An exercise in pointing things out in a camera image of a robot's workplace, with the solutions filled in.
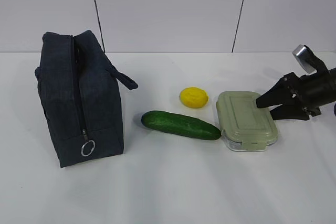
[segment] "lemon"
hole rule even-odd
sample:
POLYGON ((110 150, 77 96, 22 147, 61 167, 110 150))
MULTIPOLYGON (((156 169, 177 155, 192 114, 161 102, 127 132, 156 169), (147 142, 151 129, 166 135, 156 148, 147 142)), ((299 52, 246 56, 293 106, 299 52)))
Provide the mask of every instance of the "lemon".
POLYGON ((186 88, 180 93, 181 102, 189 108, 201 108, 208 102, 208 99, 206 92, 196 87, 186 88))

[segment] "food container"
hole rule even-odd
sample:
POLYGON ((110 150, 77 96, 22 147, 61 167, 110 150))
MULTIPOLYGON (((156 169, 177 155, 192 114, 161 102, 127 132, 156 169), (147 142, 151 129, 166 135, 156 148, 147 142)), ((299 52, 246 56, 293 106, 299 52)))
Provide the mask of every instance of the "food container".
POLYGON ((218 97, 220 130, 233 151, 265 151, 278 138, 269 109, 257 108, 259 96, 256 92, 227 91, 218 97))

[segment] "bag handle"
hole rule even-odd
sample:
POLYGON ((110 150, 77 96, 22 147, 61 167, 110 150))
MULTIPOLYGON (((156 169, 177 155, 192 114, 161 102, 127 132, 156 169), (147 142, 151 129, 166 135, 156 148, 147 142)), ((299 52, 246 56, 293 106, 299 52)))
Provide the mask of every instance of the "bag handle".
POLYGON ((86 54, 89 54, 90 57, 98 57, 101 60, 104 59, 103 65, 106 66, 106 70, 110 72, 110 74, 118 79, 126 88, 129 90, 138 88, 138 84, 129 78, 127 75, 119 72, 115 66, 110 62, 107 58, 106 54, 101 49, 99 42, 97 41, 95 35, 92 31, 88 30, 84 33, 77 35, 74 37, 75 42, 80 46, 81 49, 86 54))

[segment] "cucumber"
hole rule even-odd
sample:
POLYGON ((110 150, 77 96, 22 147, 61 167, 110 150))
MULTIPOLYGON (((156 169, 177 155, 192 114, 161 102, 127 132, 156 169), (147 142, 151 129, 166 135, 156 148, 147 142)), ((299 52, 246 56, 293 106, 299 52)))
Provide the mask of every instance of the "cucumber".
POLYGON ((215 126, 200 119, 165 111, 149 111, 142 115, 141 122, 147 128, 203 140, 216 140, 221 132, 215 126))

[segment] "dark blue bag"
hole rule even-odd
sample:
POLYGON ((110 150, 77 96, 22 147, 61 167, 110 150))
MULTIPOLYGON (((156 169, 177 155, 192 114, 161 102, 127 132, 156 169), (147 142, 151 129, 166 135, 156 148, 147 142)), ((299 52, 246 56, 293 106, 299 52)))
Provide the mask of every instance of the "dark blue bag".
POLYGON ((123 153, 118 79, 138 85, 111 64, 91 31, 45 33, 38 93, 60 167, 123 153))

